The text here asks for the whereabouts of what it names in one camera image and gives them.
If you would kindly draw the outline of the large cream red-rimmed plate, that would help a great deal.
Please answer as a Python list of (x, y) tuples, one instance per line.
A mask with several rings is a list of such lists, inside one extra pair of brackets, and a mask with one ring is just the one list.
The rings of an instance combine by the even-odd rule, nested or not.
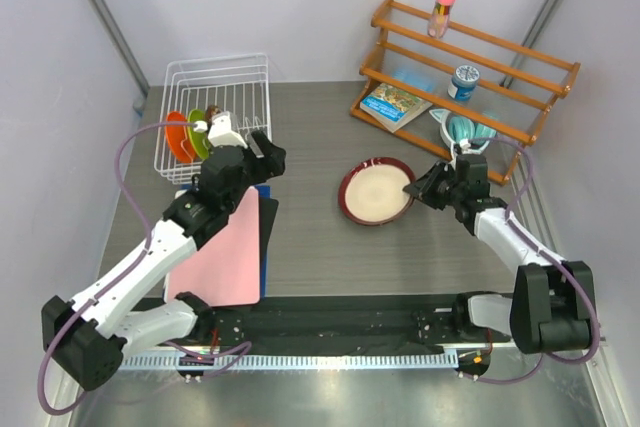
[(412, 206), (413, 198), (404, 188), (415, 180), (414, 172), (396, 158), (367, 159), (343, 177), (338, 189), (338, 206), (356, 224), (388, 224)]

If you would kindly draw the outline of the green plate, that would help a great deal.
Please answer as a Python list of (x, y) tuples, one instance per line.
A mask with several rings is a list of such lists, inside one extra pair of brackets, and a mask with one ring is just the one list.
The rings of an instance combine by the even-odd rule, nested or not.
[[(197, 121), (205, 121), (205, 112), (193, 109), (189, 112), (187, 120), (195, 123)], [(201, 160), (206, 160), (209, 157), (210, 143), (207, 137), (207, 131), (199, 132), (194, 128), (188, 129), (188, 136), (193, 147), (193, 150)]]

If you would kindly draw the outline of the red floral plate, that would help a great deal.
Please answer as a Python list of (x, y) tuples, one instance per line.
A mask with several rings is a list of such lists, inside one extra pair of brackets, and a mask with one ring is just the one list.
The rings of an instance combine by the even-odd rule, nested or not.
[(222, 113), (222, 110), (216, 105), (209, 105), (205, 110), (205, 121), (211, 123), (212, 119)]

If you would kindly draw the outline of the orange plate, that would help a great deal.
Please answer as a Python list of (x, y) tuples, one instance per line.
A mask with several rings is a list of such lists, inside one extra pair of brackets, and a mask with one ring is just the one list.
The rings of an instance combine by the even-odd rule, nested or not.
[(186, 117), (178, 111), (170, 111), (166, 116), (164, 127), (169, 150), (175, 159), (184, 164), (191, 164), (196, 157), (195, 151), (186, 132)]

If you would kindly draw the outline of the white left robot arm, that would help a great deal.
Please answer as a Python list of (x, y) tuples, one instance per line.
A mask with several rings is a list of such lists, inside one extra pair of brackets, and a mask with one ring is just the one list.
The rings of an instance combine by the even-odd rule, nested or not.
[(201, 250), (228, 224), (255, 185), (284, 174), (285, 149), (260, 130), (216, 142), (210, 156), (177, 194), (144, 240), (104, 277), (65, 301), (41, 310), (45, 358), (87, 391), (104, 385), (136, 350), (183, 338), (205, 344), (213, 332), (211, 308), (186, 292), (144, 314), (143, 332), (126, 326), (132, 309), (165, 274)]

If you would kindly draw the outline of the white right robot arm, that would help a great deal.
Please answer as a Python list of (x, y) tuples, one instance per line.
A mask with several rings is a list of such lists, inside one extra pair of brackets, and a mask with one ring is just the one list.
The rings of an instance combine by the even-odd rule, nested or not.
[(438, 162), (403, 190), (432, 209), (452, 208), (456, 220), (514, 275), (509, 295), (457, 296), (451, 318), (457, 338), (472, 342), (490, 329), (510, 337), (524, 354), (595, 352), (600, 333), (591, 269), (546, 248), (504, 200), (492, 195), (483, 156), (462, 154), (452, 163)]

